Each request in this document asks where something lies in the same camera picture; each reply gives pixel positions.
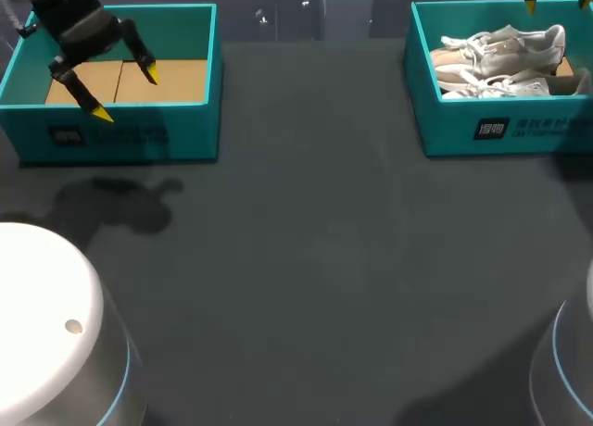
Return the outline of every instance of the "white sneaker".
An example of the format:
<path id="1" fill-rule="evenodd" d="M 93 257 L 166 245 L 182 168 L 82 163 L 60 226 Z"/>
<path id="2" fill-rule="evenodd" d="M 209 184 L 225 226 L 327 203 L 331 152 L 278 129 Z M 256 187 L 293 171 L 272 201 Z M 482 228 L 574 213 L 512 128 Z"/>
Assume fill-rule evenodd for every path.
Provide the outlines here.
<path id="1" fill-rule="evenodd" d="M 461 76 L 465 89 L 443 94 L 444 99 L 593 94 L 588 69 L 578 69 L 573 76 L 546 76 L 532 69 L 485 80 L 478 80 L 467 71 L 462 71 Z"/>
<path id="2" fill-rule="evenodd" d="M 476 79 L 513 75 L 525 69 L 553 72 L 562 61 L 566 33 L 561 25 L 547 31 L 521 32 L 507 26 L 478 32 L 469 39 L 442 37 L 444 48 L 430 53 L 438 86 L 446 91 L 465 88 L 465 70 Z"/>

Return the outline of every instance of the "round white cap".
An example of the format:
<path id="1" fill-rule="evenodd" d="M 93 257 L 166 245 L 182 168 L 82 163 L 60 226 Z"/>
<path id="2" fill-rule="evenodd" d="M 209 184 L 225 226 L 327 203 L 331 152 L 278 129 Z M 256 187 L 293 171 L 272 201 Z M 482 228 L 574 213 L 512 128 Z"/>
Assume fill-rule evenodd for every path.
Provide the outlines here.
<path id="1" fill-rule="evenodd" d="M 0 223 L 0 424 L 56 397 L 91 354 L 103 318 L 95 269 L 71 243 Z"/>

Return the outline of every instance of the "teal box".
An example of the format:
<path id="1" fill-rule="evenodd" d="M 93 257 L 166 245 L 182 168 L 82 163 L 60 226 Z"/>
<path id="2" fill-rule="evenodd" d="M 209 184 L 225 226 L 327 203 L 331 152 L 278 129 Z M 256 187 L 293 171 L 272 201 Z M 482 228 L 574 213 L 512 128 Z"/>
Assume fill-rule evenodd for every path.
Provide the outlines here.
<path id="1" fill-rule="evenodd" d="M 430 59 L 441 36 L 467 38 L 509 24 L 520 31 L 561 24 L 572 68 L 593 69 L 593 15 L 577 0 L 538 0 L 534 16 L 523 0 L 412 3 L 404 67 L 426 155 L 593 152 L 591 97 L 443 100 Z M 480 129 L 488 123 L 502 124 L 504 131 L 483 139 Z"/>
<path id="2" fill-rule="evenodd" d="M 133 19 L 159 59 L 208 60 L 203 102 L 104 104 L 115 123 L 74 105 L 45 105 L 48 65 L 59 54 L 40 30 L 20 39 L 0 84 L 0 124 L 25 164 L 108 164 L 215 160 L 222 59 L 216 5 L 106 6 Z M 32 14 L 29 22 L 36 21 Z M 96 60 L 131 60 L 123 42 Z"/>

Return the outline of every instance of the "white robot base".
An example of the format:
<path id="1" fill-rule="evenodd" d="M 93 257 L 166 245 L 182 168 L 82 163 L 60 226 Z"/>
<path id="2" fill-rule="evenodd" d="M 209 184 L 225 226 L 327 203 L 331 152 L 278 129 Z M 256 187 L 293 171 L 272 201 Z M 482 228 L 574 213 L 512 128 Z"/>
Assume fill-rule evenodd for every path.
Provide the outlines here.
<path id="1" fill-rule="evenodd" d="M 529 391 L 540 426 L 593 425 L 593 273 L 562 304 L 534 355 Z"/>
<path id="2" fill-rule="evenodd" d="M 86 257 L 0 223 L 0 426 L 138 426 L 141 361 Z"/>

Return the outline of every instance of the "cardboard box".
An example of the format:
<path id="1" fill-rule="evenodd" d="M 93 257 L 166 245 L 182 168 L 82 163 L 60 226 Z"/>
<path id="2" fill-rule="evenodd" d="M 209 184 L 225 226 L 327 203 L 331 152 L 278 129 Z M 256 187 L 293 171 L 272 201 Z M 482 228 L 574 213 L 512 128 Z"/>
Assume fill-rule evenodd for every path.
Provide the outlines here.
<path id="1" fill-rule="evenodd" d="M 86 62 L 74 70 L 99 102 L 150 104 L 203 102 L 206 94 L 206 60 L 158 60 L 158 85 L 150 83 L 135 62 Z M 76 105 L 64 85 L 52 81 L 46 105 Z"/>
<path id="2" fill-rule="evenodd" d="M 44 32 L 19 40 L 0 84 L 0 124 L 25 164 L 214 160 L 222 59 L 215 5 L 106 6 L 133 19 L 157 59 L 149 83 L 123 42 L 76 68 L 114 123 L 82 113 L 48 65 Z M 29 23 L 35 22 L 32 14 Z"/>
<path id="3" fill-rule="evenodd" d="M 538 0 L 530 16 L 523 0 L 421 2 L 411 5 L 404 68 L 410 100 L 428 156 L 593 152 L 593 98 L 585 95 L 444 100 L 430 51 L 443 35 L 470 36 L 511 25 L 566 29 L 569 70 L 593 69 L 593 18 L 577 0 Z"/>

